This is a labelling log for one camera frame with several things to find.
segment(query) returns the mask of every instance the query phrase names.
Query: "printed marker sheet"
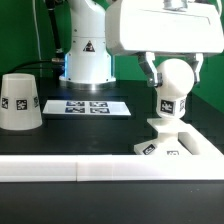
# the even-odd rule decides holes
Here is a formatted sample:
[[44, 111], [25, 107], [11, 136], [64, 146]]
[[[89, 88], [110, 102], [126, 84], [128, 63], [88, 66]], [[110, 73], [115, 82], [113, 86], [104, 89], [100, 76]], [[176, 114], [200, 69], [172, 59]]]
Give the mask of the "printed marker sheet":
[[124, 102], [48, 100], [44, 114], [130, 116]]

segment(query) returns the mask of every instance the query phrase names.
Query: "upside-down cup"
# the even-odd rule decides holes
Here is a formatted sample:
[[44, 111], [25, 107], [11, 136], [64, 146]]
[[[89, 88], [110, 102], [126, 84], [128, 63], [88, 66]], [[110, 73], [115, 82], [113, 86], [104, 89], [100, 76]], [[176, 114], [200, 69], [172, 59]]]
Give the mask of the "upside-down cup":
[[3, 75], [0, 127], [7, 130], [29, 130], [42, 124], [35, 77], [13, 73]]

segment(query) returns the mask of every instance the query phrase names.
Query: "black surface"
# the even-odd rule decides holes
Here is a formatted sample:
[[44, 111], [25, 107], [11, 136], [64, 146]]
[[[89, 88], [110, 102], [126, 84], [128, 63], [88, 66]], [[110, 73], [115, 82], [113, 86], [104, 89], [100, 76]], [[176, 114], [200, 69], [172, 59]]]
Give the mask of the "black surface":
[[[125, 101], [132, 116], [43, 115], [42, 127], [0, 130], [0, 154], [132, 154], [133, 145], [155, 137], [155, 92], [145, 82], [123, 81], [100, 93], [55, 89], [38, 82], [47, 99]], [[184, 120], [221, 151], [223, 114], [190, 95]], [[2, 224], [223, 224], [224, 181], [1, 183]]]

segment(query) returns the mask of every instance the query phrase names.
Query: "green background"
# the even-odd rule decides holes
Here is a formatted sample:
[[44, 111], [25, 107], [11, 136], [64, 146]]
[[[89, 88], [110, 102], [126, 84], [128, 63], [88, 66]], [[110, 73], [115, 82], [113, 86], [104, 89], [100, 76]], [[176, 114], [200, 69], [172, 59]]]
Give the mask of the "green background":
[[[107, 8], [105, 0], [96, 0]], [[41, 58], [54, 57], [54, 43], [50, 20], [43, 0], [36, 0], [37, 23], [40, 33]], [[60, 38], [65, 52], [70, 49], [70, 13], [67, 3], [56, 8]], [[20, 63], [38, 60], [37, 38], [34, 26], [32, 0], [1, 0], [0, 6], [0, 74]], [[116, 57], [115, 76], [118, 80], [145, 80], [137, 58]], [[193, 92], [224, 112], [224, 54], [206, 58], [200, 72], [201, 82]], [[39, 75], [37, 70], [29, 73]]]

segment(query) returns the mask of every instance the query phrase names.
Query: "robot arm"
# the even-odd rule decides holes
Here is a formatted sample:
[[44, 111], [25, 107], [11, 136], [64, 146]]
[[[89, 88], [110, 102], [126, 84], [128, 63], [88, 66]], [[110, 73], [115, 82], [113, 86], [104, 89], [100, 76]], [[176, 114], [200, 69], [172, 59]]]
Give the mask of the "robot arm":
[[[220, 156], [207, 139], [179, 120], [185, 113], [188, 92], [199, 82], [203, 57], [224, 49], [216, 8], [184, 0], [117, 0], [106, 12], [106, 40], [114, 55], [137, 54], [148, 85], [156, 87], [156, 111], [161, 118], [148, 119], [148, 123], [158, 137], [136, 145], [135, 152]], [[185, 57], [188, 63], [169, 59], [156, 68], [156, 56]]]

